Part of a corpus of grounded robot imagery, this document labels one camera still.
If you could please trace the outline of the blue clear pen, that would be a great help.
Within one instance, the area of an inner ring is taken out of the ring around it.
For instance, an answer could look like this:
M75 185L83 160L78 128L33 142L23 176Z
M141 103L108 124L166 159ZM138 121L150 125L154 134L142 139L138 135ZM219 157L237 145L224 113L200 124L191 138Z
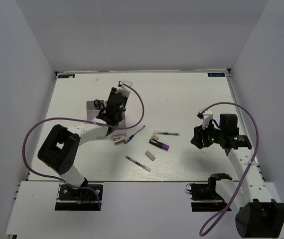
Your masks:
M161 132L161 131L153 131L153 134L157 134L157 135L180 136L180 133L175 133L175 132Z

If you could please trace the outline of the black handled scissors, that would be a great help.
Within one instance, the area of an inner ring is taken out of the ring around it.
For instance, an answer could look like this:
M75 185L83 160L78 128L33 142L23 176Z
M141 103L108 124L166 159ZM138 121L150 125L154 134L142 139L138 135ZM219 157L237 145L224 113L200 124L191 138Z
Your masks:
M103 100L95 99L93 101L95 110L104 110L106 108L105 102Z

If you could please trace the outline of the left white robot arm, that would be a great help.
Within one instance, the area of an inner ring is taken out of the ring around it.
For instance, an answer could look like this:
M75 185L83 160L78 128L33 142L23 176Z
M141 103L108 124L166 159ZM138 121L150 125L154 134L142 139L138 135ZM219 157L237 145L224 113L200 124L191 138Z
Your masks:
M108 136L119 127L130 92L124 86L112 88L107 105L93 119L93 124L83 123L73 127L57 124L40 147L38 159L72 185L70 191L78 199L84 198L88 193L86 178L74 166L78 147Z

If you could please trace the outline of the purple cap black highlighter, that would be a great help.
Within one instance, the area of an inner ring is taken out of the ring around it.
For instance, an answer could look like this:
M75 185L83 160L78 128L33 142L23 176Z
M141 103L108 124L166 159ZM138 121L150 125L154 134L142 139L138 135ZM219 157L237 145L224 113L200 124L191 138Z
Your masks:
M149 143L150 143L151 145L157 147L157 148L160 148L160 149L164 150L164 151L168 151L168 150L169 150L169 145L164 144L164 143L162 143L162 142L159 142L159 141L157 141L157 140L150 139L150 140L149 140Z

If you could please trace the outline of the blue ballpoint pen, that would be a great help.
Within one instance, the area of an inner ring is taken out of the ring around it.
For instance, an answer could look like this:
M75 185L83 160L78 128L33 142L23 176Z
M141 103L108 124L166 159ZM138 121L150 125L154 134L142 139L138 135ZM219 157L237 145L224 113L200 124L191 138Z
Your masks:
M130 142L134 137L135 135L137 135L140 131L142 131L143 129L145 128L145 125L143 125L137 132L135 132L134 134L132 134L130 137L128 137L124 144L127 144L128 142Z

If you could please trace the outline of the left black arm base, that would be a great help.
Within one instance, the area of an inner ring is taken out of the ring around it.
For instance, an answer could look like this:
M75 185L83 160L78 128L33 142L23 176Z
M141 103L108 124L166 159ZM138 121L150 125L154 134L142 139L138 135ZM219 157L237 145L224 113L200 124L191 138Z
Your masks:
M59 186L54 210L100 211L94 192L88 189L72 189L65 184Z

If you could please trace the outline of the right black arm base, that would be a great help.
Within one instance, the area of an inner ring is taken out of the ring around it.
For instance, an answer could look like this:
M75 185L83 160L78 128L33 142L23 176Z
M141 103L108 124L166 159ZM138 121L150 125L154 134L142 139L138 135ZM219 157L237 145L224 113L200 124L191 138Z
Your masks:
M216 192L216 182L189 183L185 190L191 196L192 212L219 212L227 205Z

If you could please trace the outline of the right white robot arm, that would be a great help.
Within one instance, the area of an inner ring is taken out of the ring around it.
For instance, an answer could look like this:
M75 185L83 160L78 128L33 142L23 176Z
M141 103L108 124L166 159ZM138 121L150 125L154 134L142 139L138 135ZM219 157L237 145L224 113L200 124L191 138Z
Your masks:
M252 145L246 135L239 134L235 114L221 114L220 122L209 110L198 113L202 124L194 128L191 144L202 149L218 144L225 150L239 178L240 189L232 196L231 185L220 180L231 180L226 173L211 174L205 184L188 184L185 189L193 201L231 201L237 210L235 225L242 238L271 238L280 236L284 225L284 203L276 202L267 190L257 165L251 160Z

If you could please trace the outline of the green gel pen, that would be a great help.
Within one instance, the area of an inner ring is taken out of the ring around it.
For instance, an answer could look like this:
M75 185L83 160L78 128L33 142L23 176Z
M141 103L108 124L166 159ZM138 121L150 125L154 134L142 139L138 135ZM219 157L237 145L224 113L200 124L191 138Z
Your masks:
M151 172L151 169L149 167L137 162L136 160L134 160L134 159L132 159L128 156L126 156L126 159L129 160L130 162L134 163L135 165L141 167L142 169L146 170L147 172Z

